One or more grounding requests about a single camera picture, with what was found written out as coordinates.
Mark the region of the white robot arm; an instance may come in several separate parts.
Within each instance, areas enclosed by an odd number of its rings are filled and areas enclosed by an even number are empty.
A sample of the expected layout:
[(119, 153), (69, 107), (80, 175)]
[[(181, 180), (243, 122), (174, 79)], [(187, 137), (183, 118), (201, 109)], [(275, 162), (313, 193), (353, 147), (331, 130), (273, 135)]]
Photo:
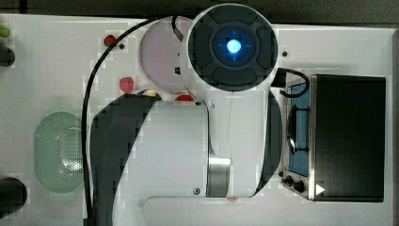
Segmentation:
[(156, 198), (251, 198), (276, 172), (281, 115), (271, 85), (278, 41), (258, 11), (204, 10), (183, 37), (190, 100), (125, 94), (93, 119), (93, 211), (85, 226), (145, 226)]

